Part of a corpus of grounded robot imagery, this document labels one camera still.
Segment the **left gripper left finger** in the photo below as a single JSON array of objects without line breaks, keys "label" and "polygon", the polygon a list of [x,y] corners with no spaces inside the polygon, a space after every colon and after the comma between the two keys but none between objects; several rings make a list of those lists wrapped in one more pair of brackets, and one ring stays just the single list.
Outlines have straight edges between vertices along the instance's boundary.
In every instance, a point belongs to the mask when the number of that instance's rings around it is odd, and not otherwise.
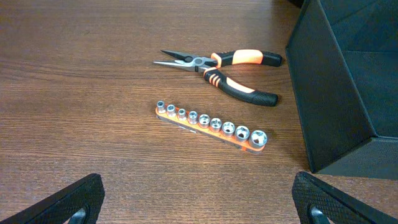
[{"label": "left gripper left finger", "polygon": [[1,223],[96,223],[105,191],[99,174],[89,174]]}]

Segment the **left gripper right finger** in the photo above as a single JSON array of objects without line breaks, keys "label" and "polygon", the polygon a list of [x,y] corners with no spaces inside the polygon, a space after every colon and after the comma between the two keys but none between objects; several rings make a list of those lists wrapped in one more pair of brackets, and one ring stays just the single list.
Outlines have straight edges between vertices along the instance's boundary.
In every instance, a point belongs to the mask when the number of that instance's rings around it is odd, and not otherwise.
[{"label": "left gripper right finger", "polygon": [[385,214],[306,173],[298,172],[292,197],[301,223],[393,223]]}]

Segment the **orange socket bit rail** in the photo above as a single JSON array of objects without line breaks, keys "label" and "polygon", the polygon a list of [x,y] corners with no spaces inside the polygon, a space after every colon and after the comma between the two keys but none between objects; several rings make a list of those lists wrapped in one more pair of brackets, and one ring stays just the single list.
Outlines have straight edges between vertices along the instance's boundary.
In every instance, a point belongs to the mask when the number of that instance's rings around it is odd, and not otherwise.
[{"label": "orange socket bit rail", "polygon": [[223,122],[208,114],[187,111],[164,101],[156,103],[155,112],[157,118],[162,121],[209,136],[252,154],[261,153],[268,141],[267,134],[262,130],[250,131],[246,126],[236,126],[230,121]]}]

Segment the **orange black long-nose pliers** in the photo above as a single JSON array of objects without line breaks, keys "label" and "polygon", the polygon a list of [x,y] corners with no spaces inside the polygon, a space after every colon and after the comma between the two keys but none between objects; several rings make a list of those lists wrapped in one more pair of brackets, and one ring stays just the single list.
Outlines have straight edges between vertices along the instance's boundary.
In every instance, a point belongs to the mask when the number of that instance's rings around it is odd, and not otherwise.
[{"label": "orange black long-nose pliers", "polygon": [[213,53],[210,57],[171,50],[163,50],[163,53],[173,59],[156,61],[156,64],[201,73],[206,82],[236,99],[260,106],[275,106],[278,102],[278,95],[246,87],[224,75],[220,68],[237,64],[279,67],[282,65],[282,56],[279,54],[254,49]]}]

